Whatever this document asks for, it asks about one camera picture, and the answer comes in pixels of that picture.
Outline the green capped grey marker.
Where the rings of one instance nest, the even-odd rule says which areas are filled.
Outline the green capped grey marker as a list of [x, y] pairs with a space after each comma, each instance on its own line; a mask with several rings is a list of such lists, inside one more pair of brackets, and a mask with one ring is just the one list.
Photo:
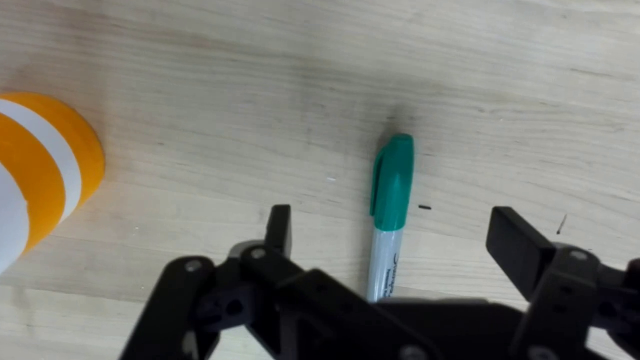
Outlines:
[[407, 133], [394, 134], [375, 157], [369, 207], [374, 230], [366, 287], [366, 298], [373, 303], [394, 291], [414, 164], [414, 139]]

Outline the orange and white striped cup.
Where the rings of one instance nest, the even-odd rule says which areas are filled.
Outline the orange and white striped cup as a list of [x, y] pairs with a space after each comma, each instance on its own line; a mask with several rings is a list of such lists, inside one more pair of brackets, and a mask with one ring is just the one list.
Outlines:
[[0, 93], [0, 273], [84, 205], [105, 170], [98, 134], [73, 107]]

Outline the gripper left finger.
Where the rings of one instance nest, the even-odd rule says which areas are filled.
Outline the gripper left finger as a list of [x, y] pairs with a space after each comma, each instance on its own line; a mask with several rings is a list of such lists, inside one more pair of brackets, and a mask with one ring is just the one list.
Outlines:
[[274, 360], [441, 360], [425, 335], [290, 252], [291, 207], [280, 204], [264, 238], [236, 244], [222, 264], [167, 263], [119, 360], [211, 360], [237, 327]]

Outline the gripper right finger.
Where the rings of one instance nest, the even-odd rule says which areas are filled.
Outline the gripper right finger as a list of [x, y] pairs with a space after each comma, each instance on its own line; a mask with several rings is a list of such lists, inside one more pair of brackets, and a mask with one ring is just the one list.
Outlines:
[[610, 267], [586, 249], [549, 241], [507, 206], [491, 210], [486, 249], [528, 301], [512, 360], [605, 360], [586, 345], [591, 328], [640, 360], [640, 257]]

